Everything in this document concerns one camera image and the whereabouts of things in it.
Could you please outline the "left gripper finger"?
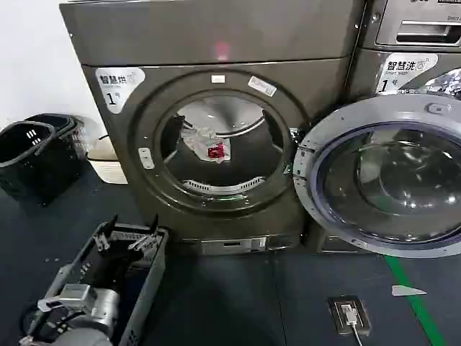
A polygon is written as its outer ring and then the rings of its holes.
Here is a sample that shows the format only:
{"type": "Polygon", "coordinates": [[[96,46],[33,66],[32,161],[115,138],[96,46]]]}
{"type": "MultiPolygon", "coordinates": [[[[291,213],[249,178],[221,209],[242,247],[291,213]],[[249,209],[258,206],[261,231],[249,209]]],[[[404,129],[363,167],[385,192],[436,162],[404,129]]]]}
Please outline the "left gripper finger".
{"type": "Polygon", "coordinates": [[[115,224],[117,223],[118,215],[115,216],[108,222],[104,222],[98,226],[96,232],[93,235],[93,240],[97,246],[97,249],[109,249],[109,238],[112,235],[112,232],[115,229],[115,224]]]}
{"type": "Polygon", "coordinates": [[[157,228],[158,215],[156,215],[153,223],[150,225],[148,233],[129,245],[128,250],[131,252],[147,252],[156,242],[157,228]]]}

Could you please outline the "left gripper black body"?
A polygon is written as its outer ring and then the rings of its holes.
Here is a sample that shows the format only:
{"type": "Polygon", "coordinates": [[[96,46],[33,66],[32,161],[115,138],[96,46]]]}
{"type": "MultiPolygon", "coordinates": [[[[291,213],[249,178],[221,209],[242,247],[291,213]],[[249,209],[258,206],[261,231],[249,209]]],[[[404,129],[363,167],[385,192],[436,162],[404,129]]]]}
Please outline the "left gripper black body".
{"type": "Polygon", "coordinates": [[[107,252],[98,252],[96,247],[85,249],[77,256],[70,273],[70,283],[121,293],[127,271],[136,261],[138,251],[125,245],[113,245],[107,252]]]}

